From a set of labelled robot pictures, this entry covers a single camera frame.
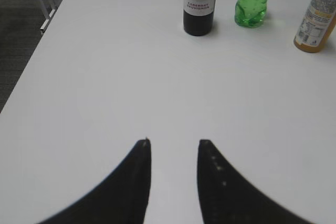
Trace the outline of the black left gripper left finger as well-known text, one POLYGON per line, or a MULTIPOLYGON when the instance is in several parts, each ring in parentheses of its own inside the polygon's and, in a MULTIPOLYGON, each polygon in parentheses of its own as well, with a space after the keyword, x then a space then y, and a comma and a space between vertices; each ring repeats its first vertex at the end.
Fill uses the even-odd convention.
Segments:
POLYGON ((151 188, 151 143, 136 142, 123 161, 81 199, 44 223, 143 223, 151 188))

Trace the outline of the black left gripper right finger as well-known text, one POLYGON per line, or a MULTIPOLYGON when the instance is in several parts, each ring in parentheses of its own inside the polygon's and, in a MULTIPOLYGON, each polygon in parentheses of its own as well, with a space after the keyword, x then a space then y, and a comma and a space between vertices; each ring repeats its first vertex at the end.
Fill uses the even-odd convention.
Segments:
POLYGON ((204 223, 307 223, 246 180, 210 140, 200 140, 197 189, 204 223))

